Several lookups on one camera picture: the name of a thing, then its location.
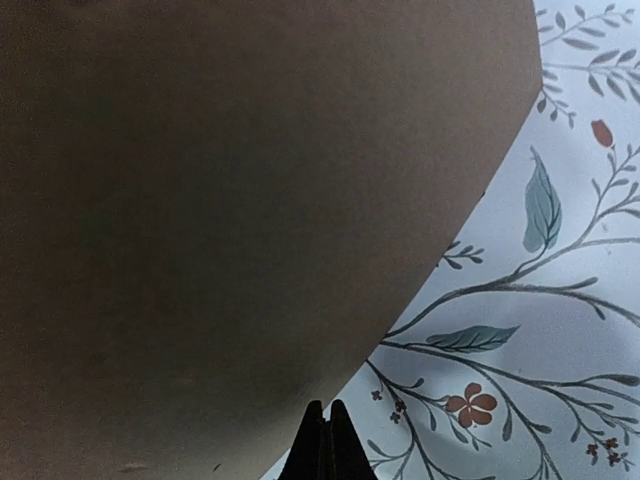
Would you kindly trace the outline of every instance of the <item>brown cardboard sheet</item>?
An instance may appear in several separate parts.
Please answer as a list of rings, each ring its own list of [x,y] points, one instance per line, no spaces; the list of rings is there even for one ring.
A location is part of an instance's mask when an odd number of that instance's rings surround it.
[[[11,479],[257,478],[540,86],[528,0],[2,0],[0,40]]]

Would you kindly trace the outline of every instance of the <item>floral patterned surface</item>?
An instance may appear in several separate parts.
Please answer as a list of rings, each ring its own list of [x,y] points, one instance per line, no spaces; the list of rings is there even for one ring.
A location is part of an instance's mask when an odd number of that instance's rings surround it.
[[[339,395],[381,480],[640,475],[640,19],[579,1],[536,2],[529,118]]]

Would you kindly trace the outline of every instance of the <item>red flower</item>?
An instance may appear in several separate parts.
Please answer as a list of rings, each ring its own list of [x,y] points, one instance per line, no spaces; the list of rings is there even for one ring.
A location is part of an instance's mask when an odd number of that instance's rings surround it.
[[[610,438],[604,442],[604,448],[611,450],[612,448],[618,448],[618,440],[616,438]]]
[[[620,463],[622,459],[616,452],[611,452],[607,457],[607,460],[609,460],[609,465],[613,467],[616,463]]]
[[[396,411],[402,413],[407,410],[407,404],[402,400],[396,400]]]
[[[606,148],[613,145],[613,135],[603,120],[594,120],[591,122],[591,128],[593,129],[593,136],[596,137],[600,145]]]
[[[469,428],[474,423],[488,425],[491,422],[491,414],[485,410],[494,410],[498,402],[487,393],[478,395],[481,391],[480,385],[470,383],[464,390],[464,398],[454,395],[447,400],[445,408],[452,413],[460,411],[458,423],[464,428]]]

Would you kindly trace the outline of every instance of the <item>red flower bud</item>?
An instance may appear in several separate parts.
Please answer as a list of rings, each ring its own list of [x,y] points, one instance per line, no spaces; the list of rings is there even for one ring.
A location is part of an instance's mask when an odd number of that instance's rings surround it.
[[[591,122],[591,128],[593,129],[593,136],[596,137],[600,145],[606,148],[613,145],[613,135],[603,120],[594,120]]]

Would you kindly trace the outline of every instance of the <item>black pointed tool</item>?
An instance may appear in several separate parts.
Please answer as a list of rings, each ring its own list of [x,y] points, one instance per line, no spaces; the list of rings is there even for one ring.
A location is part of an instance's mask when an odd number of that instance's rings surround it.
[[[342,401],[328,421],[320,401],[307,406],[278,480],[377,480]]]

